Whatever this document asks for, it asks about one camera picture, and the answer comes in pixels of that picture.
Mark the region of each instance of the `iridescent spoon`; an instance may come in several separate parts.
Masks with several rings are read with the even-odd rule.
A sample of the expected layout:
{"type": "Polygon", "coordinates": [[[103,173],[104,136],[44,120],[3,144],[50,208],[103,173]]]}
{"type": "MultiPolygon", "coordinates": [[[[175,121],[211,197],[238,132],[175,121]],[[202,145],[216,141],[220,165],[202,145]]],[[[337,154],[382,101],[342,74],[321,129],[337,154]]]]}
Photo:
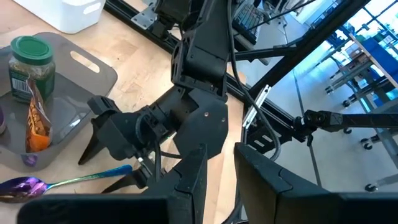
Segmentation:
{"type": "Polygon", "coordinates": [[[64,180],[54,184],[46,184],[44,181],[40,180],[37,177],[18,177],[0,184],[0,202],[27,202],[29,200],[32,200],[33,198],[43,195],[46,191],[53,187],[58,187],[64,184],[71,184],[80,181],[100,179],[104,177],[126,175],[130,172],[132,172],[132,167],[130,165],[124,165],[97,174],[91,174],[72,180],[64,180]]]}

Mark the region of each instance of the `glass jar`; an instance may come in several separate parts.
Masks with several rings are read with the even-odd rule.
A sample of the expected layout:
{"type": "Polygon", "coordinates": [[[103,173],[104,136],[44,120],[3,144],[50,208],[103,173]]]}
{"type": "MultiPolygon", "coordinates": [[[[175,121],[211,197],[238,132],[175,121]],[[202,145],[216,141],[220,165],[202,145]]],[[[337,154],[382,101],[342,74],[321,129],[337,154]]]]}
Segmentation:
{"type": "Polygon", "coordinates": [[[50,44],[36,37],[22,36],[12,40],[11,49],[9,76],[12,96],[17,101],[29,103],[32,94],[26,80],[32,78],[46,102],[55,85],[55,63],[50,44]]]}

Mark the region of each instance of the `wooden table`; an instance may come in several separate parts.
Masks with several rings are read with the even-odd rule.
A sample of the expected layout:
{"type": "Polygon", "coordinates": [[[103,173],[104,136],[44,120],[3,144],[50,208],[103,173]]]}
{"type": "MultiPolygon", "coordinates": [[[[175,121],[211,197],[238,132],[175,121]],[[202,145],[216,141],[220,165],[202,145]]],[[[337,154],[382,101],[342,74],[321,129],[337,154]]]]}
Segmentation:
{"type": "MultiPolygon", "coordinates": [[[[33,35],[38,32],[59,33],[11,0],[2,1],[0,20],[2,21],[0,24],[0,47],[9,45],[10,41],[19,35],[33,35]]],[[[172,86],[170,54],[107,12],[103,13],[99,23],[93,27],[75,35],[62,35],[117,71],[118,81],[109,97],[114,99],[123,111],[136,111],[151,104],[172,86]]],[[[204,223],[221,223],[233,208],[236,189],[233,146],[235,142],[240,141],[242,113],[243,104],[229,95],[229,133],[222,153],[208,161],[204,223]]],[[[135,159],[115,161],[107,150],[101,151],[87,164],[78,166],[77,161],[91,135],[92,128],[89,124],[80,131],[55,161],[40,172],[23,174],[0,164],[0,182],[25,175],[37,176],[46,182],[57,182],[104,171],[122,164],[138,166],[135,159]]],[[[163,143],[162,150],[169,152],[175,150],[171,140],[163,143]]],[[[163,165],[170,169],[176,162],[178,161],[165,158],[163,165]]],[[[96,194],[119,178],[66,185],[50,190],[49,194],[96,194]]],[[[118,191],[122,194],[137,192],[139,191],[135,187],[126,187],[118,191]]],[[[0,203],[0,223],[15,223],[20,207],[20,204],[0,203]]]]}

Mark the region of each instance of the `orange snack bag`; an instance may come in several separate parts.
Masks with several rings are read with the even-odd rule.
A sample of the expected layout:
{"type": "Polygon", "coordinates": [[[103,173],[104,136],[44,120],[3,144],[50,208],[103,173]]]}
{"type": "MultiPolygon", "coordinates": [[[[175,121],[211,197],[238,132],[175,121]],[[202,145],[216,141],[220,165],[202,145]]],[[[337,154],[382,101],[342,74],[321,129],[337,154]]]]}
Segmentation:
{"type": "Polygon", "coordinates": [[[40,152],[49,147],[52,140],[52,125],[45,115],[43,98],[33,79],[26,83],[32,93],[29,103],[26,128],[26,152],[40,152]]]}

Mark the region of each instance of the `white container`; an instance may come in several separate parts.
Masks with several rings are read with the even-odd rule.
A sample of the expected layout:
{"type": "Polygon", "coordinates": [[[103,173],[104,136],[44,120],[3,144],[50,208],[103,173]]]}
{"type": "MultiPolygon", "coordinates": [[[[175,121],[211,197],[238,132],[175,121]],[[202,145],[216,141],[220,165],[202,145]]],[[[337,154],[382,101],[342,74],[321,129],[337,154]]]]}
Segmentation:
{"type": "Polygon", "coordinates": [[[96,24],[106,0],[14,0],[54,28],[76,34],[96,24]]]}

